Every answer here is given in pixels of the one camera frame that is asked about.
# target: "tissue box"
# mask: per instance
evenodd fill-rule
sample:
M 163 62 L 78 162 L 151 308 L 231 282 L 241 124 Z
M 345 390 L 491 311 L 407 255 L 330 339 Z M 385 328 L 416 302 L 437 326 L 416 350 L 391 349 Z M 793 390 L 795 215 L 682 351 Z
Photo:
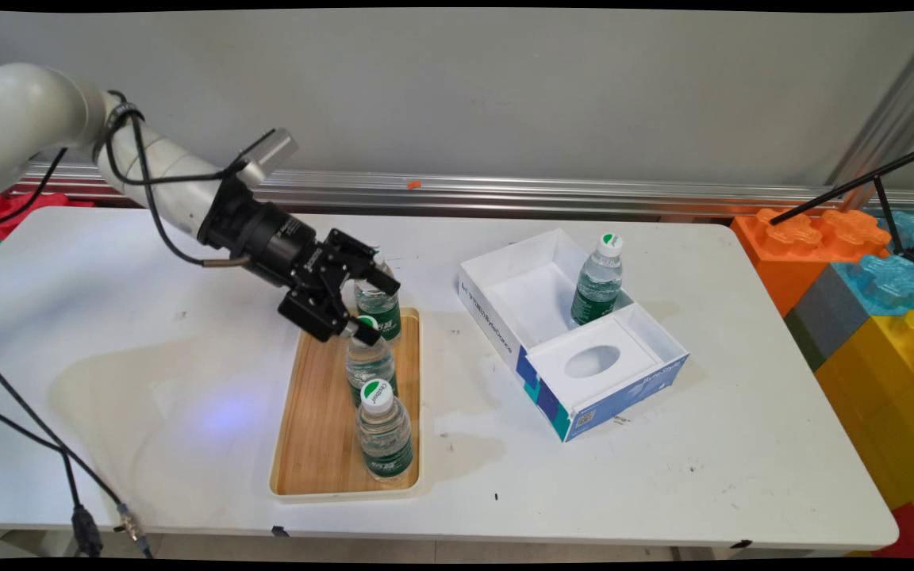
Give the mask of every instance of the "tissue box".
M 460 265 L 458 295 L 563 441 L 670 386 L 688 351 L 624 290 L 577 325 L 570 304 L 590 252 L 562 230 Z

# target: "table surface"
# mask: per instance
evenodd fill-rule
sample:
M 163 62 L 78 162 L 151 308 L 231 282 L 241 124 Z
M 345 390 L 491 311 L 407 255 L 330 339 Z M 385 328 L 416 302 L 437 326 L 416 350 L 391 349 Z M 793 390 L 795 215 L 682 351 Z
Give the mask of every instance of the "table surface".
M 148 531 L 845 550 L 897 538 L 728 228 L 300 218 L 380 243 L 401 303 L 421 312 L 416 496 L 271 495 L 300 333 L 276 312 L 284 289 L 181 263 L 145 210 L 41 209 L 0 246 L 0 370 Z M 552 228 L 583 246 L 619 232 L 625 289 L 692 354 L 670 388 L 566 444 L 456 293 L 461 261 Z M 0 412 L 37 431 L 1 387 Z M 77 484 L 98 524 L 116 524 L 78 469 Z M 59 456 L 0 424 L 0 527 L 68 527 L 71 510 Z

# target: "aluminum rail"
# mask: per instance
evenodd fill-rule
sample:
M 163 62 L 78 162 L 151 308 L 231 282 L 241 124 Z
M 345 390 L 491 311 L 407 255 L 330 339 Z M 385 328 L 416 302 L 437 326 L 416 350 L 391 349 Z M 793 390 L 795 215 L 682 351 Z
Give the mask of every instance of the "aluminum rail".
M 13 188 L 32 191 L 47 170 L 34 163 Z M 420 183 L 409 188 L 411 183 Z M 297 213 L 369 213 L 438 217 L 544 217 L 613 220 L 621 217 L 733 217 L 764 207 L 787 209 L 827 187 L 572 180 L 572 178 L 448 177 L 438 174 L 278 171 L 255 190 Z M 59 166 L 46 188 L 75 200 L 132 202 L 106 184 L 92 165 Z M 914 190 L 888 190 L 892 209 L 914 210 Z M 841 199 L 812 213 L 837 209 Z M 877 199 L 865 208 L 879 213 Z

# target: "white robotic arm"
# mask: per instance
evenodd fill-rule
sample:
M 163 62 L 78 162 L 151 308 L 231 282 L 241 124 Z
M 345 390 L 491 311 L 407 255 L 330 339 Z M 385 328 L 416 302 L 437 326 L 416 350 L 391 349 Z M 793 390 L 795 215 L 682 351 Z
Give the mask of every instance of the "white robotic arm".
M 141 117 L 113 91 L 86 81 L 36 65 L 1 66 L 0 192 L 19 180 L 41 149 L 90 148 L 105 180 L 155 217 L 228 249 L 253 274 L 287 286 L 277 310 L 300 328 L 319 340 L 342 332 L 369 344 L 377 340 L 378 332 L 349 315 L 340 297 L 349 278 L 366 279 L 386 293 L 399 288 L 377 270 L 373 249 L 337 230 L 318 242 L 312 228 L 257 202 L 249 190 L 298 148 L 286 130 L 270 131 L 222 171 L 146 127 Z M 141 160 L 148 165 L 146 183 Z M 157 218 L 156 225 L 163 232 Z M 168 247 L 193 263 L 228 265 L 189 258 L 170 242 Z

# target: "plastic water bottle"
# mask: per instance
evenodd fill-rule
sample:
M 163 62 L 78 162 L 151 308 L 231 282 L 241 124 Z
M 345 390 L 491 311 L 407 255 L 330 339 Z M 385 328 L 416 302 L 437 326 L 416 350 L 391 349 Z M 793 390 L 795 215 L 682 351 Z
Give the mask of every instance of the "plastic water bottle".
M 598 240 L 598 247 L 581 268 L 577 293 L 570 307 L 570 317 L 580 325 L 612 313 L 623 286 L 621 252 L 623 238 L 617 234 L 606 234 Z
M 394 481 L 407 473 L 414 459 L 411 419 L 383 379 L 370 380 L 363 387 L 355 433 L 373 478 Z
M 376 253 L 373 258 L 376 267 L 384 274 L 393 277 L 393 271 Z M 365 279 L 355 280 L 355 303 L 359 306 L 359 315 L 371 315 L 380 324 L 380 334 L 391 346 L 400 339 L 400 304 L 397 294 L 388 296 Z
M 370 328 L 377 328 L 376 318 L 370 315 L 359 316 Z M 367 346 L 356 337 L 348 343 L 348 356 L 344 359 L 344 372 L 348 373 L 348 384 L 351 386 L 351 402 L 355 406 L 362 401 L 360 391 L 370 380 L 388 379 L 393 394 L 397 393 L 397 373 L 394 366 L 393 352 L 383 337 L 376 340 L 373 347 Z

